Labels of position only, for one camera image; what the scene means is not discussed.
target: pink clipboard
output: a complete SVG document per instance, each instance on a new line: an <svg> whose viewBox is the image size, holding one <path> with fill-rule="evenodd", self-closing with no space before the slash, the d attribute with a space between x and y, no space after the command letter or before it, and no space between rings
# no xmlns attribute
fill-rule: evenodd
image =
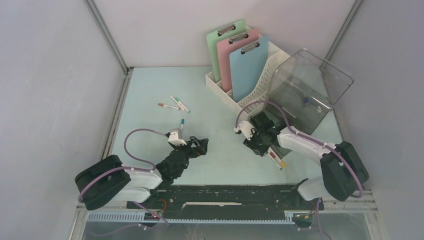
<svg viewBox="0 0 424 240"><path fill-rule="evenodd" d="M222 90L228 92L233 89L231 83L230 54L239 48L259 39L259 28L240 33L216 44L218 50L219 71L221 72Z"/></svg>

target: metal clip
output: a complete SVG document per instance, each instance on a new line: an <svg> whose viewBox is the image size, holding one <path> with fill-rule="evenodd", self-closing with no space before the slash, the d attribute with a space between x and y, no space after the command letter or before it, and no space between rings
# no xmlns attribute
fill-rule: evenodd
<svg viewBox="0 0 424 240"><path fill-rule="evenodd" d="M246 33L241 33L239 35L236 35L236 36L233 36L232 38L230 38L228 40L228 42L229 42L229 44L232 44L234 42L238 42L240 40L247 39L248 37L249 37L249 34L247 32Z"/></svg>
<svg viewBox="0 0 424 240"><path fill-rule="evenodd" d="M236 29L236 25L234 25L234 23L231 24L231 25L225 26L225 27L218 30L218 37L220 37L220 36L222 36L226 33L229 33L229 32L231 32L235 29Z"/></svg>
<svg viewBox="0 0 424 240"><path fill-rule="evenodd" d="M251 44L249 44L249 45L247 45L247 46L245 46L241 49L241 54L245 54L249 51L252 51L253 49L259 47L260 45L261 44L259 43L259 41L252 42Z"/></svg>

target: green clipboard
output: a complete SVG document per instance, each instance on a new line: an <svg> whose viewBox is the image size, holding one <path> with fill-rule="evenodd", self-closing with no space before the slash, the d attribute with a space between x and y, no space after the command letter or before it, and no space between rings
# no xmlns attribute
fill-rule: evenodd
<svg viewBox="0 0 424 240"><path fill-rule="evenodd" d="M210 61L212 62L213 74L215 75L215 83L221 81L217 43L244 32L246 32L246 20L241 19L214 32L211 32L206 36L207 46L209 47L210 53Z"/></svg>

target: gray wall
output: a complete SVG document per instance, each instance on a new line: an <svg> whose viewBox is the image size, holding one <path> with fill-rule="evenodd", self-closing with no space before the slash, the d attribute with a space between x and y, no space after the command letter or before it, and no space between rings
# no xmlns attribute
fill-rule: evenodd
<svg viewBox="0 0 424 240"><path fill-rule="evenodd" d="M0 239L65 239L121 72L82 0L0 3Z"/></svg>
<svg viewBox="0 0 424 240"><path fill-rule="evenodd" d="M209 66L206 35L243 18L289 54L309 48L325 55L354 2L96 0L131 67Z"/></svg>
<svg viewBox="0 0 424 240"><path fill-rule="evenodd" d="M422 239L424 1L366 0L332 62L356 82L337 104L390 237Z"/></svg>

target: blue clipboard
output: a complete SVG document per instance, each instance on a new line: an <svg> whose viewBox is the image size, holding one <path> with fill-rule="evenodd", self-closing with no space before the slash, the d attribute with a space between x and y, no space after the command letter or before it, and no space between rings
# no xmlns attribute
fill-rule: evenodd
<svg viewBox="0 0 424 240"><path fill-rule="evenodd" d="M265 36L229 55L233 99L236 103L256 87L268 59L269 37Z"/></svg>

